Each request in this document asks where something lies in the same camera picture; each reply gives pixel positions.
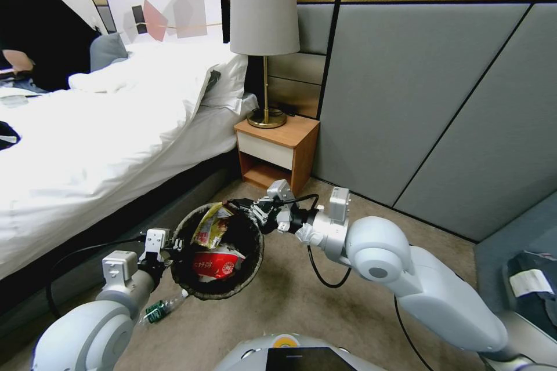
person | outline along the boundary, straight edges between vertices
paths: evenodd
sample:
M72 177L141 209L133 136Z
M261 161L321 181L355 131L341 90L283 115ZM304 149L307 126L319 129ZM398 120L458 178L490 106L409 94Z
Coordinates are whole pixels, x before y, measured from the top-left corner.
M89 47L99 33L62 0L2 0L0 10L0 50L14 87L68 89L71 74L89 72ZM31 78L18 76L26 72Z

table lamp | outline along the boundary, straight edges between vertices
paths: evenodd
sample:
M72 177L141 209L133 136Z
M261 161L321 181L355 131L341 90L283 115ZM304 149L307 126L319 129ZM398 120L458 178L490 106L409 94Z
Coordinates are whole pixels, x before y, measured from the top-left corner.
M300 50L296 0L230 0L230 50L263 56L265 108L251 112L249 124L264 129L285 124L286 115L269 108L267 57Z

red packaging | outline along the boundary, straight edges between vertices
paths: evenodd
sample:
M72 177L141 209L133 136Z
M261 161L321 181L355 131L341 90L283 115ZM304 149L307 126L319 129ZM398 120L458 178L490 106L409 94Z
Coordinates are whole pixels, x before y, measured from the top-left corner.
M244 259L238 251L219 247L213 251L196 252L192 267L199 275L199 281L208 282L228 277L240 268Z

drawer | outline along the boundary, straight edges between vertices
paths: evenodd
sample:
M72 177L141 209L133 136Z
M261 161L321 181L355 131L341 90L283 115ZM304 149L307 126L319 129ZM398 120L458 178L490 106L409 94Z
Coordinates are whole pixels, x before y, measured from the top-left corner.
M271 162L283 168L292 169L294 150L266 140L256 138L243 132L238 133L238 148L241 152L253 155L264 161Z

snack wrapper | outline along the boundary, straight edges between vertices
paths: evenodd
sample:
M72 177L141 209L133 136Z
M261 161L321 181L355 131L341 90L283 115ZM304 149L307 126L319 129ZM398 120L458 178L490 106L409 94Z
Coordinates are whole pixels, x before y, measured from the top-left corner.
M229 217L232 212L218 203L203 216L196 231L191 237L191 242L209 249L215 249L228 229Z
M193 270L199 275L199 281L209 282L223 279L240 269L245 260L240 252L219 246L212 251L201 251L193 256Z

